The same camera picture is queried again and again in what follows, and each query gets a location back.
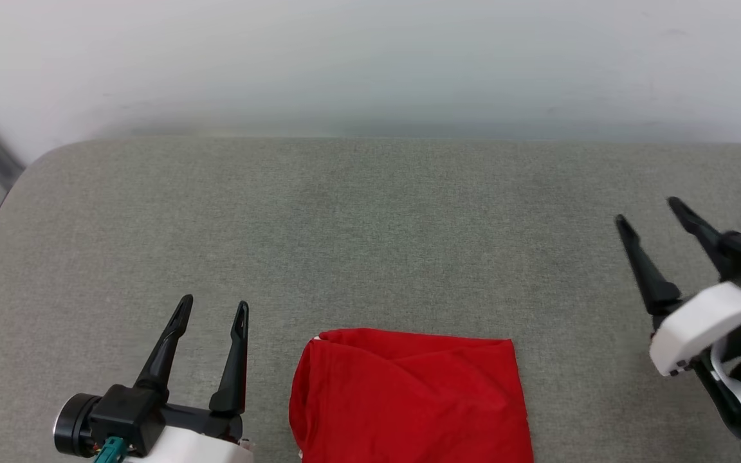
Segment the red cloth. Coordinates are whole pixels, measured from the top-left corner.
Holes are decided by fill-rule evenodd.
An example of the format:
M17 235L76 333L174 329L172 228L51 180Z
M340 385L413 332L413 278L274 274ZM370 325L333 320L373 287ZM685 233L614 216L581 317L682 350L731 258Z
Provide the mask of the red cloth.
M377 329L311 340L290 419L303 463L530 463L514 345Z

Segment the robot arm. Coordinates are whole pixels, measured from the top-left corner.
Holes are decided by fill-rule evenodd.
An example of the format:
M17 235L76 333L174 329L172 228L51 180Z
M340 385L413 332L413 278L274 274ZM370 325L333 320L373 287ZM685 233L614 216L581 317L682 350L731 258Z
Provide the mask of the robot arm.
M616 223L647 313L653 320L650 357L664 376L694 371L731 433L741 442L741 233L720 234L677 197L668 200L720 273L720 283L687 301L640 246L625 217ZM726 369L733 361L736 366Z
M179 301L133 387L115 384L105 395L76 394L56 418L56 449L95 463L252 463L242 419L247 376L247 302L239 302L219 389L208 410L169 404L167 388L176 345L194 299Z

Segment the gray table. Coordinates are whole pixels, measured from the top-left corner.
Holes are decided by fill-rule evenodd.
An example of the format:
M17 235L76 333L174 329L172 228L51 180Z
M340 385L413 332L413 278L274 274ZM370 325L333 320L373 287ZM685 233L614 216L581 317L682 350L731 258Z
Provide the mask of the gray table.
M715 281L664 202L741 228L741 146L432 140L92 141L0 210L0 462L75 461L76 392L131 383L183 293L171 401L206 405L252 310L246 434L298 461L288 395L320 331L511 338L537 461L734 461L696 378L659 376L612 225L686 293Z

